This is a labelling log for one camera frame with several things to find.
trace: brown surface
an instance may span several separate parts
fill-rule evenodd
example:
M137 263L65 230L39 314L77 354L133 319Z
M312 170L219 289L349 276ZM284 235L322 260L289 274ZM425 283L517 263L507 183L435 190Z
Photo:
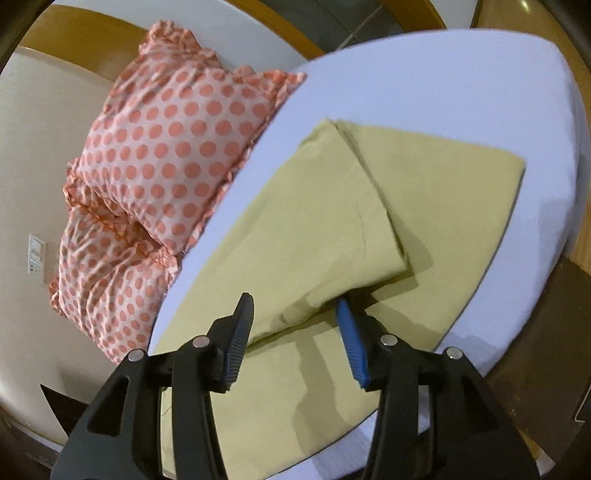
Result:
M316 58L324 53L258 0L232 0L230 3L267 26L305 58ZM115 81L121 70L138 55L138 45L145 33L145 28L119 18L83 8L51 5L28 30L20 45Z
M430 0L379 0L405 32L438 30L445 23Z
M564 455L591 377L591 277L566 258L550 275L530 321L489 374L517 427L550 457Z
M483 0L478 27L531 33L556 44L579 85L591 125L591 73L568 35L538 0ZM570 258L591 274L591 203L587 204L584 225Z

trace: tile floor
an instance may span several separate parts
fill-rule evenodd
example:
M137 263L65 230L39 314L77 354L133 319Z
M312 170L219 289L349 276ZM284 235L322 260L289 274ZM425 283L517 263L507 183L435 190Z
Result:
M378 0L262 0L325 52L402 33Z

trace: wooden trim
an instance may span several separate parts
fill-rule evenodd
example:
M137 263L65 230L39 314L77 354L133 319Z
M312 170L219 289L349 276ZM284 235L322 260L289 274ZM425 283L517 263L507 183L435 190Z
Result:
M379 0L405 32L447 28L430 0Z
M474 15L472 16L472 22L470 23L470 28L476 28L478 26L478 19L480 18L480 12L482 10L482 1L483 0L478 0L478 3L476 3Z
M302 56L313 59L324 54L298 29L258 0L231 0ZM138 55L146 29L119 18L66 5L50 5L23 37L20 46L69 61L106 79L115 81Z
M259 0L226 1L265 25L269 30L291 45L305 59L312 60L324 55L324 51L320 47L316 46L285 18Z
M48 7L20 46L46 53L115 81L138 55L146 30L119 18L65 5Z

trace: folded blanket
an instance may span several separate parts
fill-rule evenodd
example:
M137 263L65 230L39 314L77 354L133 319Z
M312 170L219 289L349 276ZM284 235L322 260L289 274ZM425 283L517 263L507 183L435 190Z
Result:
M367 311L413 346L436 347L496 251L523 169L510 153L421 134L330 121L314 130L234 224L156 348L178 348L240 292L254 295L255 343L232 392L212 398L230 478L266 478L375 409L330 305L300 323L326 301L381 282L367 288Z

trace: fitted sheet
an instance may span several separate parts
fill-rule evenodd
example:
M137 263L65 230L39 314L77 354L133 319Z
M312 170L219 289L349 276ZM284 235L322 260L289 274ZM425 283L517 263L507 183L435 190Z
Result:
M482 373L529 318L584 213L591 147L580 93L558 49L488 30L402 35L309 62L308 80L269 126L165 298L150 350L219 242L322 118L423 132L508 150L526 162L512 218L477 292L439 350ZM276 477L330 479L363 465L375 419Z

